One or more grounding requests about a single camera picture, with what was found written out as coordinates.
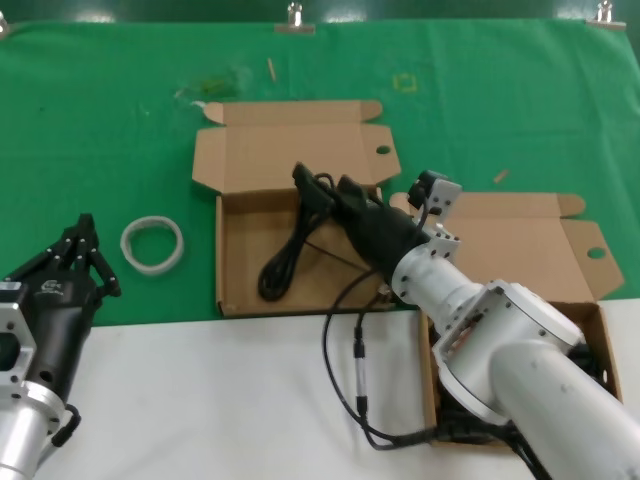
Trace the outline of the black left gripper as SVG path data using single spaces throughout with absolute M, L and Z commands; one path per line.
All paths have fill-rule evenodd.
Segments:
M 98 287 L 91 269 L 102 280 Z M 81 214 L 59 240 L 2 279 L 26 284 L 30 294 L 27 323 L 36 353 L 27 379 L 66 402 L 99 307 L 97 297 L 122 294 L 114 271 L 99 250 L 93 216 Z

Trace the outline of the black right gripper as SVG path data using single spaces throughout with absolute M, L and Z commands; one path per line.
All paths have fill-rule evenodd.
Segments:
M 430 240 L 408 214 L 384 204 L 348 175 L 336 183 L 330 174 L 313 174 L 298 162 L 292 177 L 299 195 L 299 218 L 307 223 L 334 220 L 344 228 L 357 254 L 382 276 L 392 276 L 407 253 Z

